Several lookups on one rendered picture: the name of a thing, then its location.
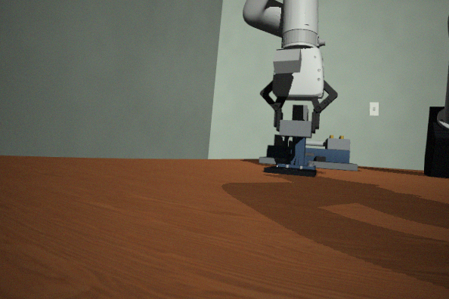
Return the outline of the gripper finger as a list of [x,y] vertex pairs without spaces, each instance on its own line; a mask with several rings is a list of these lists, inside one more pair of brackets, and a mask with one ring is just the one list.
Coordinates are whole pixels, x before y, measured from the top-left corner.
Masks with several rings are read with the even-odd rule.
[[266,100],[266,102],[273,108],[274,110],[274,127],[276,131],[280,130],[280,120],[283,120],[282,107],[286,101],[287,97],[277,96],[276,101],[274,102],[269,94],[272,92],[272,81],[260,92],[260,95]]
[[315,129],[319,129],[320,113],[332,103],[338,96],[337,92],[324,80],[324,90],[329,94],[326,99],[319,103],[317,97],[310,97],[314,106],[311,116],[311,133],[315,134]]

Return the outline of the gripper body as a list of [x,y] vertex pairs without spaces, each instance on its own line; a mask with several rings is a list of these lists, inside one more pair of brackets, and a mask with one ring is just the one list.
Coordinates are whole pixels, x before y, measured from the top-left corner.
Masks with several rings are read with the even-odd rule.
[[281,49],[284,48],[301,48],[302,65],[300,72],[274,74],[272,91],[275,97],[304,101],[317,97],[321,100],[324,96],[324,61],[321,50],[304,42],[289,43]]

